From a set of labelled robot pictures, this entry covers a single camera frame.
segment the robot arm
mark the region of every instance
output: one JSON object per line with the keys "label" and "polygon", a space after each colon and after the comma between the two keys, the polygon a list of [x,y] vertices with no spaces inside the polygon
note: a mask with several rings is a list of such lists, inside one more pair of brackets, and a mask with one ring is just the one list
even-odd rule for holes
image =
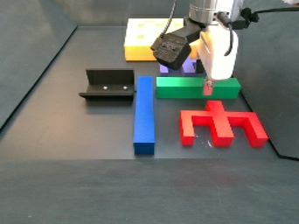
{"label": "robot arm", "polygon": [[232,75],[239,38],[232,31],[231,23],[239,17],[243,0],[191,0],[189,17],[185,26],[163,35],[153,45],[153,56],[160,64],[179,69],[185,61],[191,47],[197,40],[196,49],[207,73],[207,86]]}

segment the gray wall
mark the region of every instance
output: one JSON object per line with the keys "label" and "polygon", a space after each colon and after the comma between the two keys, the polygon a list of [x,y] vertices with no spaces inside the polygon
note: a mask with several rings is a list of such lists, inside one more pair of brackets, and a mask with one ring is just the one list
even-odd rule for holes
{"label": "gray wall", "polygon": [[[245,3],[253,11],[289,6],[279,0]],[[299,158],[299,12],[259,17],[241,33],[235,76],[279,154]]]}
{"label": "gray wall", "polygon": [[[52,0],[79,25],[125,26],[128,18],[168,18],[173,0]],[[188,15],[189,1],[177,1],[175,16]]]}
{"label": "gray wall", "polygon": [[76,23],[48,0],[0,0],[0,129]]}

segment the red e-shaped block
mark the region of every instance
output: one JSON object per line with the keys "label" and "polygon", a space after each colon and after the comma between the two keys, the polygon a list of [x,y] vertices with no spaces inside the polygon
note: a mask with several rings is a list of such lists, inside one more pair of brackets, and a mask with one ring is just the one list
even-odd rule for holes
{"label": "red e-shaped block", "polygon": [[235,137],[231,126],[243,127],[251,147],[261,147],[268,139],[256,113],[225,111],[221,101],[208,101],[203,111],[181,110],[181,145],[191,146],[193,143],[192,126],[209,127],[211,140],[216,147],[229,147]]}

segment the green block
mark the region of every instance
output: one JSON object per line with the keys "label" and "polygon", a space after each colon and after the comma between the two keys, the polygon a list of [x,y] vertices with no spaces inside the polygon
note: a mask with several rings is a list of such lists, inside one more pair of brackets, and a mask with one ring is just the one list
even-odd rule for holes
{"label": "green block", "polygon": [[156,98],[173,99],[235,99],[240,85],[236,78],[217,80],[212,95],[203,95],[204,78],[200,77],[156,77]]}

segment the purple block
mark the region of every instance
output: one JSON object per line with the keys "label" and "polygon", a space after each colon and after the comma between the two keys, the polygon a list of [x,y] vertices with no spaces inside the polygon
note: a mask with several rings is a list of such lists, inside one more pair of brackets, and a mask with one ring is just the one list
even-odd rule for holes
{"label": "purple block", "polygon": [[172,70],[167,66],[163,66],[159,64],[160,75],[163,77],[168,77],[168,76],[171,76],[171,77],[180,77],[180,76],[193,77],[193,76],[197,76],[197,74],[195,73],[193,63],[195,63],[195,60],[188,57],[187,60],[181,64],[181,68],[177,70]]}
{"label": "purple block", "polygon": [[183,64],[181,64],[181,68],[183,68],[181,76],[197,76],[197,74],[195,73],[193,62],[195,62],[195,60],[191,59],[189,57],[183,62]]}

